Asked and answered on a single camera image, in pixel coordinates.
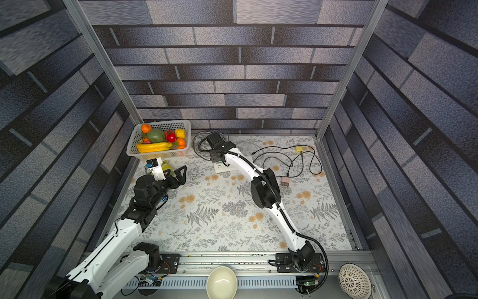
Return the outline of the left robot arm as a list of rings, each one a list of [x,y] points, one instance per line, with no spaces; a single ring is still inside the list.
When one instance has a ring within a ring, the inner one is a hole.
[[[137,275],[155,274],[165,263],[159,247],[139,243],[124,259],[120,257],[146,230],[168,200],[168,192],[185,185],[187,167],[168,169],[164,179],[141,176],[135,184],[128,209],[115,221],[115,228],[100,245],[64,277],[54,277],[46,286],[45,299],[112,299]]]

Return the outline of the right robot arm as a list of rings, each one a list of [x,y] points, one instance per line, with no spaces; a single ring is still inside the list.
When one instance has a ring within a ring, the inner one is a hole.
[[[319,290],[329,276],[329,261],[323,246],[314,238],[300,233],[290,219],[280,196],[280,188],[272,169],[263,169],[242,155],[231,141],[225,141],[217,132],[201,139],[198,146],[201,153],[210,154],[212,162],[222,162],[239,170],[250,182],[254,203],[265,209],[280,229],[291,255],[290,267],[305,273],[315,267],[314,278],[299,282],[297,293],[310,295]]]

